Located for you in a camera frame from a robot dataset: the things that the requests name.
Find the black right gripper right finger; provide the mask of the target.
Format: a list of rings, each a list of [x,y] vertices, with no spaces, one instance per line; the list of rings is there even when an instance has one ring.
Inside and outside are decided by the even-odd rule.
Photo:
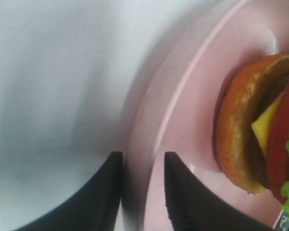
[[[212,193],[175,152],[164,156],[166,207],[175,231],[269,231]]]

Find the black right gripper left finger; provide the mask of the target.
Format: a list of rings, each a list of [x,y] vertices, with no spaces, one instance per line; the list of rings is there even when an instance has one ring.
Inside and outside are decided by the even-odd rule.
[[[112,231],[123,188],[123,153],[112,152],[94,176],[67,201],[22,231]]]

